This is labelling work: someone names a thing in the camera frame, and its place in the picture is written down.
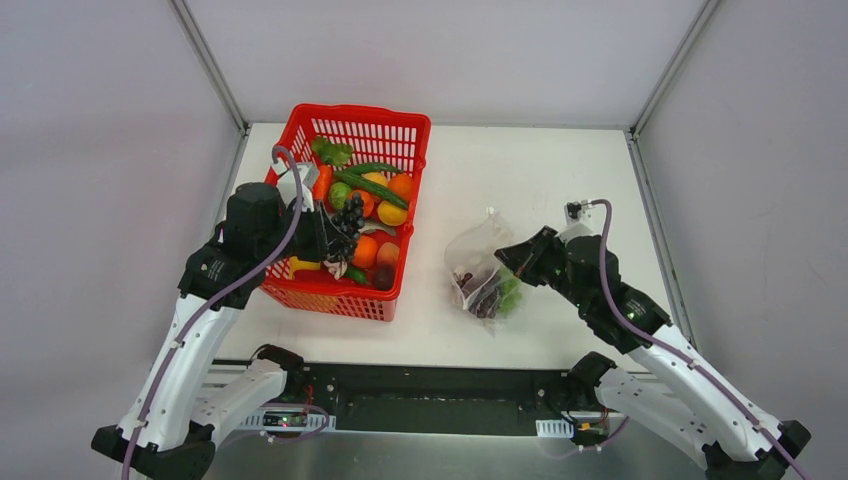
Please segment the black grape bunch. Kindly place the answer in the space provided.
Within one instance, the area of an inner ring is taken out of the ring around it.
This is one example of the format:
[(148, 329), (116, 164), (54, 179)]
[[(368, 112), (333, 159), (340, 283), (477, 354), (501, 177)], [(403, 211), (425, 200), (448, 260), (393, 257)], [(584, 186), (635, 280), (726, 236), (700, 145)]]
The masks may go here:
[(349, 262), (353, 260), (360, 238), (360, 230), (364, 227), (364, 200), (359, 193), (354, 193), (345, 200), (343, 207), (331, 218), (333, 226), (332, 240), (329, 243), (329, 257), (333, 262)]

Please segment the green grape bunch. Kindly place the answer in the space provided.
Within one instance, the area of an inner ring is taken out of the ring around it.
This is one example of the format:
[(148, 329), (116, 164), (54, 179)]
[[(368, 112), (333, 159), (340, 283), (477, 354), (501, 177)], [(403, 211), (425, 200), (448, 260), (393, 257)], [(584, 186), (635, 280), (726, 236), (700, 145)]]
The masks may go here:
[(522, 282), (514, 276), (504, 277), (498, 286), (498, 301), (496, 313), (500, 316), (510, 315), (523, 298)]

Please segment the clear zip top bag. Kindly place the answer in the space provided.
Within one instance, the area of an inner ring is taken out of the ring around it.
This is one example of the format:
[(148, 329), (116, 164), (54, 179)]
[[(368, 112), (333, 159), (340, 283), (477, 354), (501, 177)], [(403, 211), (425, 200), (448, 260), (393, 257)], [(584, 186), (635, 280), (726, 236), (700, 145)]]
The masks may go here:
[(467, 228), (454, 237), (446, 246), (443, 253), (445, 268), (450, 277), (452, 302), (467, 315), (476, 319), (482, 328), (491, 337), (497, 335), (508, 321), (515, 317), (517, 312), (524, 306), (526, 287), (522, 283), (521, 292), (523, 298), (516, 309), (508, 316), (496, 315), (494, 319), (481, 320), (463, 310), (456, 300), (453, 285), (453, 275), (471, 272), (475, 276), (488, 270), (494, 270), (504, 277), (513, 276), (494, 256), (494, 252), (502, 247), (514, 243), (513, 231), (500, 212), (488, 207), (485, 210), (485, 218), (476, 225)]

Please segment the dark red grape bunch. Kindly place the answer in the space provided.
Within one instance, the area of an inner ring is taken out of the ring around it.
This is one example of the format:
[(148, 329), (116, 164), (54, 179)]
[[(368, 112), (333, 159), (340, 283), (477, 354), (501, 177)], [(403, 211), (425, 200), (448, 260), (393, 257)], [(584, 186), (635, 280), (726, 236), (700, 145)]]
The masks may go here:
[(502, 300), (501, 275), (488, 270), (453, 275), (456, 300), (463, 310), (481, 320), (494, 319)]

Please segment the red plastic basket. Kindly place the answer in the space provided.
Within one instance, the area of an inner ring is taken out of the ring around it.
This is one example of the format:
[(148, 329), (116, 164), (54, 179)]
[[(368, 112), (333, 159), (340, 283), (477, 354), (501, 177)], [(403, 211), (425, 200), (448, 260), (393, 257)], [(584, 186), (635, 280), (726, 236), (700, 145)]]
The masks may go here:
[(349, 278), (334, 279), (326, 270), (297, 272), (289, 259), (267, 268), (261, 290), (285, 307), (327, 314), (390, 322), (401, 291), (409, 243), (414, 232), (416, 202), (426, 167), (430, 119), (407, 113), (363, 105), (300, 104), (294, 107), (276, 144), (288, 149), (299, 162), (320, 165), (312, 150), (315, 137), (353, 149), (352, 166), (385, 163), (410, 177), (405, 183), (410, 194), (406, 221), (395, 234), (373, 234), (381, 245), (399, 247), (394, 282), (387, 290), (362, 285)]

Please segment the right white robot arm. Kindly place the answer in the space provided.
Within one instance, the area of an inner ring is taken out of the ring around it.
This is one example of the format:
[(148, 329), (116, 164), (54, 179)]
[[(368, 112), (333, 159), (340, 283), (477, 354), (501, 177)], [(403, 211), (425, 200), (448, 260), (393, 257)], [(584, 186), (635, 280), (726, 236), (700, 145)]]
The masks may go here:
[(767, 413), (722, 376), (650, 296), (622, 281), (607, 241), (606, 232), (544, 227), (495, 253), (522, 282), (559, 293), (597, 337), (670, 392), (643, 385), (591, 352), (571, 370), (572, 404), (583, 410), (601, 404), (626, 415), (677, 447), (709, 479), (780, 479), (798, 470), (809, 430)]

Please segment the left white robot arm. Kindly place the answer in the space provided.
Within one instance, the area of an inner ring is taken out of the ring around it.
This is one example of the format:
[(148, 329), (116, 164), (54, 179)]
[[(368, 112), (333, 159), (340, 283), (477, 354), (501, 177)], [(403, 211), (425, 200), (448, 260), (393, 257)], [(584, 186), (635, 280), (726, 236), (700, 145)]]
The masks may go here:
[(186, 261), (171, 326), (140, 393), (119, 423), (95, 432), (92, 449), (120, 462), (123, 479), (200, 479), (249, 414), (274, 398), (300, 400), (303, 359), (270, 344), (218, 393), (199, 393), (267, 267), (290, 257), (323, 261), (347, 252), (349, 241), (302, 181), (238, 186), (211, 238)]

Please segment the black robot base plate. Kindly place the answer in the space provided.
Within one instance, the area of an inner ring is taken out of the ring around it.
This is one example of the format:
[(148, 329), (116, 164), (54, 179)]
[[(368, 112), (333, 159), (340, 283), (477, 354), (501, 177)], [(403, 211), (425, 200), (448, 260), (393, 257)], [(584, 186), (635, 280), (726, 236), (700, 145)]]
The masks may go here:
[(604, 408), (565, 370), (306, 363), (242, 430), (569, 438)]

